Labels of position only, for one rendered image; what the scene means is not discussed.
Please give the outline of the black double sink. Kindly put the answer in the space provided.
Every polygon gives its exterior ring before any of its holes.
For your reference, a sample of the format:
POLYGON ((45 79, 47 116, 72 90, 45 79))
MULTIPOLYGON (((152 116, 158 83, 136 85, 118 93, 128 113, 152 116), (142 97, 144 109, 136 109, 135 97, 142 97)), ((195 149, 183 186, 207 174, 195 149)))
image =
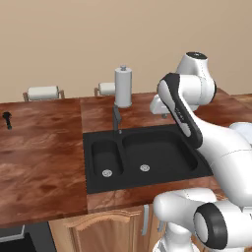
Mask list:
POLYGON ((83 135, 90 194, 211 176, 174 124, 83 135))

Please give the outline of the small black utensil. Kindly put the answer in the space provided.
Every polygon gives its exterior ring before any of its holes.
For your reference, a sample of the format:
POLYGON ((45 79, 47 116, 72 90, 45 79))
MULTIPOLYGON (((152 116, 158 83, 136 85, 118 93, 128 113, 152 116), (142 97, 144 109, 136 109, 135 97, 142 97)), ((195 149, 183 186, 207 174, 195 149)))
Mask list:
POLYGON ((5 111, 2 115, 2 117, 6 120, 7 128, 9 130, 12 129, 12 125, 11 125, 11 121, 10 121, 11 116, 12 116, 12 114, 9 111, 5 111))

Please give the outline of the wooden cabinet door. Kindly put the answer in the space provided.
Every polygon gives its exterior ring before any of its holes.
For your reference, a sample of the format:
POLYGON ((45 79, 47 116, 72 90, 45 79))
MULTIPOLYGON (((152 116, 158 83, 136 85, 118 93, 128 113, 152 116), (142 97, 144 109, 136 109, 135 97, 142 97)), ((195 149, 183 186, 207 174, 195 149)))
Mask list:
POLYGON ((148 252, 149 226, 142 236, 143 206, 51 220, 56 252, 148 252))
POLYGON ((149 252, 153 252, 155 245, 159 242, 165 233, 166 224, 164 224, 163 231, 158 232, 158 218, 154 213, 153 205, 150 205, 150 226, 149 226, 149 252))

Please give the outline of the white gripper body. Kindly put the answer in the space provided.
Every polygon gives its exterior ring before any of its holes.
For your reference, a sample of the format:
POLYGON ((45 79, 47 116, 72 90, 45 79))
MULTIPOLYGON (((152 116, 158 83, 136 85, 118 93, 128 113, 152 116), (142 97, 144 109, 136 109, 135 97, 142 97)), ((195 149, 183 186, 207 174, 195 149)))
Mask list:
POLYGON ((157 94, 150 104, 150 111, 152 114, 169 114, 169 110, 157 94))

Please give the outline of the dark grey faucet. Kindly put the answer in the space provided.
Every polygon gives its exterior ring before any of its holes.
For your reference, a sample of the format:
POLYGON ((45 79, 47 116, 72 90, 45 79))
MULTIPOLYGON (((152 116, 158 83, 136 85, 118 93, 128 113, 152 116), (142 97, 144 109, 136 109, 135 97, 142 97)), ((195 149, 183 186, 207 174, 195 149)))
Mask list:
POLYGON ((112 120, 114 132, 121 134, 122 130, 119 128, 119 124, 121 123, 122 118, 117 105, 113 105, 112 107, 112 120))

